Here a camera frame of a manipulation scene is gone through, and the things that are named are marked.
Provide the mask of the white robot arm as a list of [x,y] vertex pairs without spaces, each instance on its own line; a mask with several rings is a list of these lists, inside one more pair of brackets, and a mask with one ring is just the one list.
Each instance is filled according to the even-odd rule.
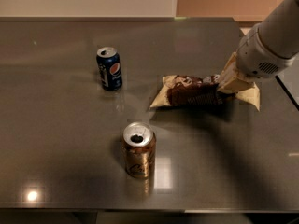
[[283,0],[239,42],[219,78],[218,91],[235,93],[293,65],[299,53],[299,0]]

